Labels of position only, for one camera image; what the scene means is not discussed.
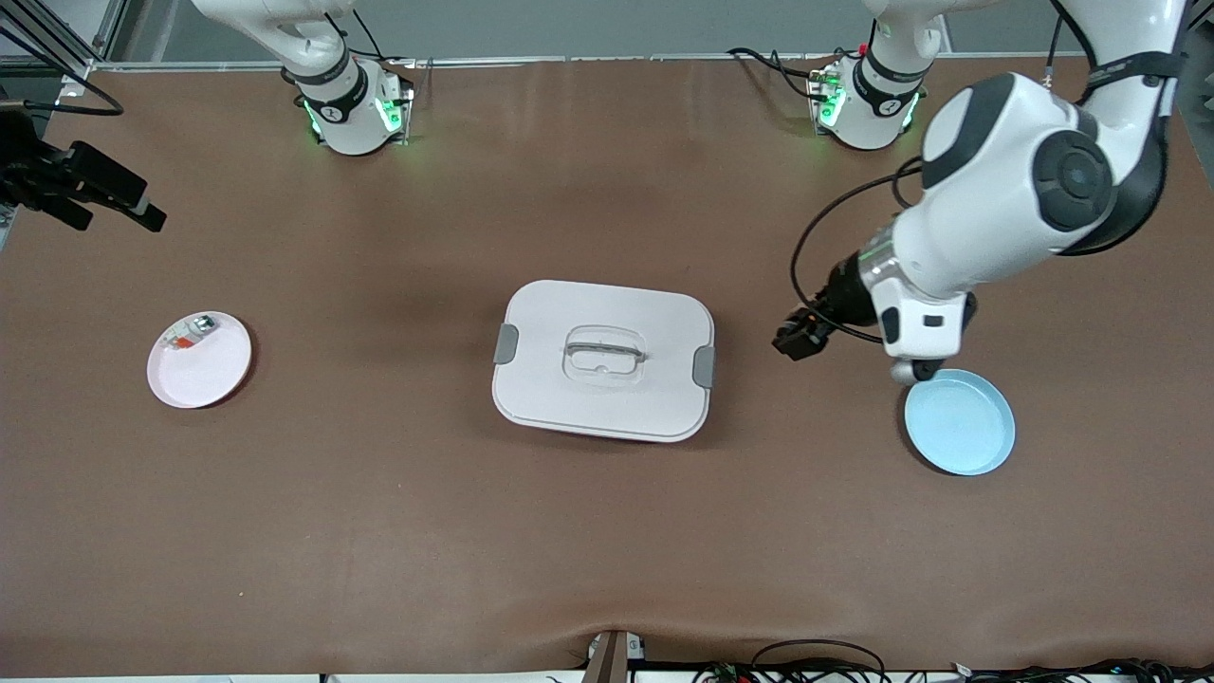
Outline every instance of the gray wall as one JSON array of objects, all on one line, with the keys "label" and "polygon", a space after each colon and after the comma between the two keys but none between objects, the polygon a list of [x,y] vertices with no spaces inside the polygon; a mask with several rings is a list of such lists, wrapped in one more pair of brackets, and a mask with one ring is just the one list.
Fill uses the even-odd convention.
[{"label": "gray wall", "polygon": [[[829,52],[864,40],[870,22],[855,0],[363,0],[358,10],[386,53],[437,58],[630,57],[737,46]],[[1012,0],[954,15],[949,27],[957,50],[1040,51],[1054,19],[1046,0]],[[369,46],[353,21],[341,23],[353,46]],[[1066,38],[1063,47],[1076,49]],[[189,0],[144,0],[123,52],[126,61],[266,58]]]}]

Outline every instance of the black strap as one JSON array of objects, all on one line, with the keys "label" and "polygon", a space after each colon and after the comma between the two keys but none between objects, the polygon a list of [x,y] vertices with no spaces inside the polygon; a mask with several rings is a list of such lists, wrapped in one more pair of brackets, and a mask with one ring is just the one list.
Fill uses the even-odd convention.
[{"label": "black strap", "polygon": [[868,66],[873,67],[873,70],[877,72],[877,75],[886,80],[892,80],[894,82],[915,82],[917,80],[926,75],[929,69],[931,69],[931,67],[929,66],[926,69],[915,73],[896,72],[890,67],[883,64],[877,58],[877,55],[874,55],[872,50],[864,53],[864,59],[860,64],[856,64],[856,68],[857,69],[863,68],[864,62],[868,62]]},{"label": "black strap", "polygon": [[1116,62],[1101,64],[1088,74],[1088,90],[1136,75],[1178,78],[1185,66],[1184,55],[1168,52],[1139,52]]},{"label": "black strap", "polygon": [[299,85],[324,85],[330,80],[337,80],[342,72],[346,70],[346,64],[350,63],[350,46],[341,46],[341,58],[337,59],[335,64],[329,67],[329,70],[316,74],[316,75],[300,75],[297,73],[291,73],[291,79]]},{"label": "black strap", "polygon": [[860,98],[868,102],[868,106],[873,108],[873,113],[880,118],[896,116],[898,113],[906,108],[907,104],[914,99],[914,96],[919,92],[919,89],[908,90],[901,95],[894,95],[886,92],[875,85],[873,85],[867,78],[864,78],[864,69],[860,68],[860,64],[852,69],[852,84],[856,87],[856,95]]},{"label": "black strap", "polygon": [[329,123],[346,123],[350,120],[350,112],[357,107],[364,97],[367,97],[367,90],[369,87],[369,79],[367,78],[367,72],[362,67],[358,68],[358,80],[354,81],[354,86],[336,99],[329,99],[328,102],[322,99],[313,99],[312,97],[305,97],[307,99],[308,107],[322,119]]}]

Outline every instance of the gray latch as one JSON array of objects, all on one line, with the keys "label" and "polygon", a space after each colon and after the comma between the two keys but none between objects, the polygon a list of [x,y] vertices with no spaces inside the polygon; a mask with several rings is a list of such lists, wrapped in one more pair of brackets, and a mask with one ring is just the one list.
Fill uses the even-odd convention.
[{"label": "gray latch", "polygon": [[713,347],[696,349],[696,355],[691,364],[691,381],[704,389],[711,389],[715,379],[716,349]]},{"label": "gray latch", "polygon": [[515,360],[518,351],[518,328],[509,321],[498,329],[498,348],[493,352],[493,365],[504,366]]}]

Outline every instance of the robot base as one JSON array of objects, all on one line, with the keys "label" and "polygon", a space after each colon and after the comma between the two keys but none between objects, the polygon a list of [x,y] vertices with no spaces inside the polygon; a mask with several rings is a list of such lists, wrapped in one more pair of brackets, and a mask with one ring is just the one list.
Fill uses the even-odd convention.
[{"label": "robot base", "polygon": [[370,154],[390,143],[407,144],[413,119],[413,84],[405,80],[402,85],[401,76],[375,62],[359,59],[358,66],[368,73],[371,85],[345,123],[327,121],[305,103],[317,142],[347,155]]},{"label": "robot base", "polygon": [[872,106],[844,84],[852,82],[852,70],[860,59],[843,56],[823,67],[821,81],[809,81],[809,92],[822,95],[826,101],[810,99],[810,116],[818,135],[833,135],[840,142],[857,149],[880,149],[894,142],[910,126],[914,107],[920,95],[915,95],[902,116],[879,116]]}]

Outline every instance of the metal frame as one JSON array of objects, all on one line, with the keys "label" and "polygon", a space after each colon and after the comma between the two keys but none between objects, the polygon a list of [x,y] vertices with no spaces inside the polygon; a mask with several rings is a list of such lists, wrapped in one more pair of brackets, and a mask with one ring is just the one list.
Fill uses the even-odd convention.
[{"label": "metal frame", "polygon": [[[1044,51],[1034,52],[943,52],[940,59],[974,59],[974,58],[1006,58],[1006,57],[1045,57]],[[830,52],[804,52],[783,55],[785,59],[819,59],[830,57]],[[1059,51],[1059,57],[1082,57],[1082,51]],[[651,62],[680,62],[680,61],[726,61],[748,59],[749,57],[736,57],[725,53],[671,53],[651,55],[648,57],[473,57],[452,59],[390,59],[388,63],[407,69],[452,69],[452,68],[497,68],[518,67],[540,62],[603,62],[603,61],[637,61]],[[274,61],[255,62],[100,62],[93,64],[96,70],[120,72],[120,73],[223,73],[223,72],[278,72],[282,63]]]},{"label": "metal frame", "polygon": [[[0,15],[39,49],[84,76],[101,55],[40,0],[0,0]],[[29,59],[5,59],[29,63]]]},{"label": "metal frame", "polygon": [[92,46],[101,52],[102,58],[108,58],[113,53],[114,35],[126,18],[130,6],[131,0],[109,0],[101,25],[97,27],[97,35],[92,39]]}]

